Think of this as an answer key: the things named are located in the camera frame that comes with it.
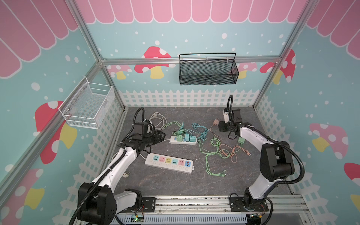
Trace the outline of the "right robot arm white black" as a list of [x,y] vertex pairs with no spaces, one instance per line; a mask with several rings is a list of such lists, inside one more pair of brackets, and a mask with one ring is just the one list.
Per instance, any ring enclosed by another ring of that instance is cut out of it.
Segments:
[[218,123],[221,132],[229,132],[228,138],[243,138],[260,151],[260,175],[239,197],[244,210],[255,211],[264,206],[268,194],[281,184],[295,184],[305,175],[300,157],[286,141],[276,141],[253,125],[243,122],[240,109],[233,109],[233,95],[223,110],[224,120]]

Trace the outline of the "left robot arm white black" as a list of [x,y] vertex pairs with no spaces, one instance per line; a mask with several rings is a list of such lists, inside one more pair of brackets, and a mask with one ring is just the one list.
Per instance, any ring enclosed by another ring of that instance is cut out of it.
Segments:
[[118,152],[106,169],[90,183],[83,183],[78,190],[77,209],[69,224],[77,220],[96,225],[109,225],[116,215],[129,209],[134,213],[143,210],[142,193],[128,188],[122,193],[114,194],[127,168],[147,148],[161,143],[165,133],[156,130],[154,124],[145,119],[145,109],[137,109],[132,127],[123,140],[116,146]]

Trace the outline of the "small white blue power strip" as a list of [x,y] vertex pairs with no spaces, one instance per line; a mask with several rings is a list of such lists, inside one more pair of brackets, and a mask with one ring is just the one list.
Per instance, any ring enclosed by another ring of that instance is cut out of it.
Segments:
[[176,141],[176,137],[177,136],[171,136],[170,137],[170,144],[181,144],[181,145],[196,145],[196,144],[198,144],[198,140],[197,140],[197,142],[185,142],[184,140],[182,141],[182,142],[178,142],[178,141]]

